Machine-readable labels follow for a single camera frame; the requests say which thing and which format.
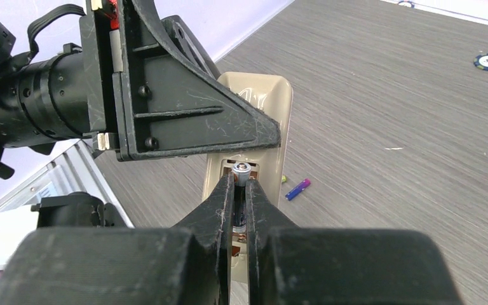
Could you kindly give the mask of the white beige remote control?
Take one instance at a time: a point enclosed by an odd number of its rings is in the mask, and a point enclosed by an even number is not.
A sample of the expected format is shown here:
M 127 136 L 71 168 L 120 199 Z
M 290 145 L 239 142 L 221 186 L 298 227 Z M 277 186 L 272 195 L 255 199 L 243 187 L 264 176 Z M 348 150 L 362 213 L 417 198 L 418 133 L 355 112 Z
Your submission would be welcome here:
M 273 226 L 290 226 L 279 210 L 281 177 L 287 148 L 293 89 L 281 76 L 226 72 L 208 85 L 221 98 L 222 112 L 206 120 L 215 142 L 207 152 L 203 198 L 221 199 L 224 236 L 231 247 L 229 272 L 246 283 L 250 304 L 261 304 L 269 292 L 264 248 Z M 234 175 L 232 167 L 251 167 L 245 186 L 246 231 L 233 231 Z

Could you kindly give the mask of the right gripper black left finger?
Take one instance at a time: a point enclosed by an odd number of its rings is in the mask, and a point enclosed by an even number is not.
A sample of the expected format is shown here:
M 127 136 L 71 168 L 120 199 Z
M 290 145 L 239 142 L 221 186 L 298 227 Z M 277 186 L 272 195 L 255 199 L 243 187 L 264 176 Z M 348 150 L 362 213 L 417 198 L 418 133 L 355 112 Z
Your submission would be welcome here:
M 228 304 L 234 178 L 169 228 L 49 227 L 21 242 L 0 304 Z

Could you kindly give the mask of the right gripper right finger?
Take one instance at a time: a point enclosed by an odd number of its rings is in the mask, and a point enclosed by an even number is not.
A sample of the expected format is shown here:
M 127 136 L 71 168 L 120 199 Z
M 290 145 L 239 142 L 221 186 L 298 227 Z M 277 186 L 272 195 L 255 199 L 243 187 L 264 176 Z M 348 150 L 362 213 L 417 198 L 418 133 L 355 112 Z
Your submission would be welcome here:
M 247 182 L 250 304 L 462 304 L 437 244 L 406 229 L 299 227 Z

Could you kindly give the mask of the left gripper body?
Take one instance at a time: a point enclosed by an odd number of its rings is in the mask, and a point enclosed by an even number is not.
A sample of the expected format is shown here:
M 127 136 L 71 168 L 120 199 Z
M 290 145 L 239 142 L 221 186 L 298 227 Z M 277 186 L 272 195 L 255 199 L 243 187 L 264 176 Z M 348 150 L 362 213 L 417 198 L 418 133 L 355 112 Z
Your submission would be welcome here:
M 123 59 L 117 1 L 86 1 L 79 19 L 88 105 L 89 134 L 98 151 L 113 150 L 131 161 L 122 105 Z

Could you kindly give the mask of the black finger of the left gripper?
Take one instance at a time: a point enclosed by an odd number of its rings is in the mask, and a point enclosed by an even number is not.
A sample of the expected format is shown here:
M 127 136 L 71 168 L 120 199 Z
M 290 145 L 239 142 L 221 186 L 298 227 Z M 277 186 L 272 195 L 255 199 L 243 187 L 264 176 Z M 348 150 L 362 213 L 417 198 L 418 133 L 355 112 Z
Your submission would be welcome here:
M 122 105 L 131 161 L 205 154 L 223 110 L 216 80 L 175 46 L 152 1 L 118 1 Z

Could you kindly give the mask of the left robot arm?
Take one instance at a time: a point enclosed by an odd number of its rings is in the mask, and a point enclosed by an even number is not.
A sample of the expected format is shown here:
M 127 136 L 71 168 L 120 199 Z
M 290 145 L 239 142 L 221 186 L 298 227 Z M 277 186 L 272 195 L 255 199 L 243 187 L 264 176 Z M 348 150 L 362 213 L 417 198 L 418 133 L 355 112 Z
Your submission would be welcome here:
M 153 1 L 57 6 L 27 28 L 12 55 L 0 22 L 0 179 L 6 149 L 51 154 L 92 139 L 120 161 L 271 149 L 280 125 L 219 83 L 220 72 L 177 16 Z

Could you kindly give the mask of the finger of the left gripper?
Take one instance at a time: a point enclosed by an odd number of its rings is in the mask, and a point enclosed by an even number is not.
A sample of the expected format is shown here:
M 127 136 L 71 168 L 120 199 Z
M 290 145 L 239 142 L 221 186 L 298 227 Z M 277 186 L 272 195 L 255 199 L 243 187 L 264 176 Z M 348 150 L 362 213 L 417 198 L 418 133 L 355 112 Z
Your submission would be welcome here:
M 183 19 L 178 15 L 172 15 L 163 18 L 161 23 L 169 38 L 190 62 L 214 79 L 220 77 L 221 73 L 216 64 Z

